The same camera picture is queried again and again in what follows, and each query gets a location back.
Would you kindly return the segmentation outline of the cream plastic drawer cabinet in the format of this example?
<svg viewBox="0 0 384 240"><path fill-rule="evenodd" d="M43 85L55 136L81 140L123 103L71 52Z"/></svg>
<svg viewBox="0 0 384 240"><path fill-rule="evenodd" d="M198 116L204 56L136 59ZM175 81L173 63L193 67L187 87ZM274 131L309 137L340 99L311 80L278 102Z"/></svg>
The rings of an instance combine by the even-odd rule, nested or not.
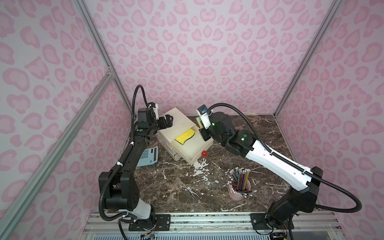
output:
<svg viewBox="0 0 384 240"><path fill-rule="evenodd" d="M194 160L194 156L188 157L187 150L183 150L183 147L185 147L187 143L181 145L176 141L177 146L175 146L172 142L174 142L177 137L182 135L187 130L192 129L195 124L177 108L173 108L172 110L166 112L163 117L165 115L173 117L173 125L170 128L158 131L156 137L159 143L171 155L172 159L175 161L184 159L188 164L192 165L196 161Z"/></svg>

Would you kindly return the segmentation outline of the yellow sponge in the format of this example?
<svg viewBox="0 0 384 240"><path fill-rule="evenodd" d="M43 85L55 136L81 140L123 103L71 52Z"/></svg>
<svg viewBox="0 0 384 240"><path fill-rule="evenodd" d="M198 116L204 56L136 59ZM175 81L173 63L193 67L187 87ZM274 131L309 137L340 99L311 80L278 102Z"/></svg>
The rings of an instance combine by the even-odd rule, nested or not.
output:
<svg viewBox="0 0 384 240"><path fill-rule="evenodd" d="M186 143L186 141L188 141L189 139L191 139L193 136L195 135L195 130L193 129L188 129L187 131L185 131L183 134L181 134L180 136L178 136L177 138L175 138L175 141L184 145Z"/></svg>

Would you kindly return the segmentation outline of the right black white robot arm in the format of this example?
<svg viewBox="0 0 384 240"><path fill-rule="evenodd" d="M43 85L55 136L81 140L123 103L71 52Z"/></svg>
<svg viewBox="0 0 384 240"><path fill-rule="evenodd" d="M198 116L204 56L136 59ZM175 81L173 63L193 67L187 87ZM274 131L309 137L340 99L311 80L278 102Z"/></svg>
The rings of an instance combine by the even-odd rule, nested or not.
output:
<svg viewBox="0 0 384 240"><path fill-rule="evenodd" d="M223 112L213 112L214 108L225 107L236 112L250 127L250 130L237 130L231 117ZM311 213L314 209L338 213L356 213L362 209L361 201L351 192L323 179L323 170L308 168L269 147L260 137L249 118L236 107L218 103L211 107L197 108L200 134L204 141L214 140L235 156L256 162L281 177L289 185L289 191L272 203L261 221L272 231L280 227L292 230L293 216L298 212ZM349 209L318 205L321 185L326 185L355 202Z"/></svg>

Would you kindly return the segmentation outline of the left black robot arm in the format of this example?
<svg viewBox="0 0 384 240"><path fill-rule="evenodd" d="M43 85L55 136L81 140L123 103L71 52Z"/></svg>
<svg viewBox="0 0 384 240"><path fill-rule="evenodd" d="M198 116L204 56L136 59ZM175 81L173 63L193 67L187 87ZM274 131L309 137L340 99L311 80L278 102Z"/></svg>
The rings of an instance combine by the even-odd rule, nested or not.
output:
<svg viewBox="0 0 384 240"><path fill-rule="evenodd" d="M135 180L138 162L150 140L159 130L172 127L173 117L160 117L158 105L145 102L145 107L133 111L128 144L116 164L99 176L99 214L106 221L118 224L138 224L144 231L156 228L156 212L140 198Z"/></svg>

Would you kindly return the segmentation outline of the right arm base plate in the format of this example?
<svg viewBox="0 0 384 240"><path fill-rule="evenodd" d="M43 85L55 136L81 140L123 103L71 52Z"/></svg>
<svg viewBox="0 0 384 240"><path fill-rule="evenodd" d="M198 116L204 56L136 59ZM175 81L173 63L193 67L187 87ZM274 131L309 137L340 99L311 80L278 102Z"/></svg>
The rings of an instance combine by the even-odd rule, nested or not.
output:
<svg viewBox="0 0 384 240"><path fill-rule="evenodd" d="M271 232L272 230L285 230L288 228L288 220L284 221L282 225L273 221L267 220L267 213L251 213L250 219L252 227L255 231L267 231Z"/></svg>

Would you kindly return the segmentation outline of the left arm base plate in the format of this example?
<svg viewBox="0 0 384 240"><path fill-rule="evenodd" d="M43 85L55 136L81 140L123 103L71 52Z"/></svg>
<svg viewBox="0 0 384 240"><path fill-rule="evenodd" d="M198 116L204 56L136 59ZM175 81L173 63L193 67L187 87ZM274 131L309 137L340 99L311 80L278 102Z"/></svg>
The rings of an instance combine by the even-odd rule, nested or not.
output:
<svg viewBox="0 0 384 240"><path fill-rule="evenodd" d="M156 214L151 215L147 220L137 220L129 225L130 232L144 232L151 231L155 228L155 231L169 231L171 223L171 215L169 214Z"/></svg>

